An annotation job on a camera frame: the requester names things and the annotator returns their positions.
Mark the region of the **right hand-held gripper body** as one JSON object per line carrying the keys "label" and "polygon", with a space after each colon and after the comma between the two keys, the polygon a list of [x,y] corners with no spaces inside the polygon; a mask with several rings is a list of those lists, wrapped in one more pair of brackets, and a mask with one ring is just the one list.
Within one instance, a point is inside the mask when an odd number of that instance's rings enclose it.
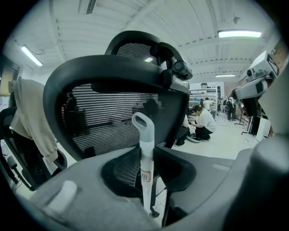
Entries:
{"label": "right hand-held gripper body", "polygon": [[233,89],[231,94],[235,100],[243,100],[261,96],[279,75],[279,68],[271,55],[264,51],[246,71],[246,83]]}

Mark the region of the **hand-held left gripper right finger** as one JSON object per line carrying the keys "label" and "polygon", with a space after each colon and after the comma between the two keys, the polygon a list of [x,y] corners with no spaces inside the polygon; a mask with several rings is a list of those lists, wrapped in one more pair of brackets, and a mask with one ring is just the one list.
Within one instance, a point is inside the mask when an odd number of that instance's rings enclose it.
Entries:
{"label": "hand-held left gripper right finger", "polygon": [[167,190],[162,227],[196,215],[221,186],[234,161],[156,147],[154,164]]}

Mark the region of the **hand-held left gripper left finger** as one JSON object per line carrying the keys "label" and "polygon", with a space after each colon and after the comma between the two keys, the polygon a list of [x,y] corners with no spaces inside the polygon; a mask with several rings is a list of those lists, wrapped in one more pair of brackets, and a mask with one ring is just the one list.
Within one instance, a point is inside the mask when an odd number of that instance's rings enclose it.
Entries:
{"label": "hand-held left gripper left finger", "polygon": [[120,149],[81,160],[39,187],[29,200],[31,216],[49,231],[154,231],[160,226],[140,199],[114,194],[101,178]]}

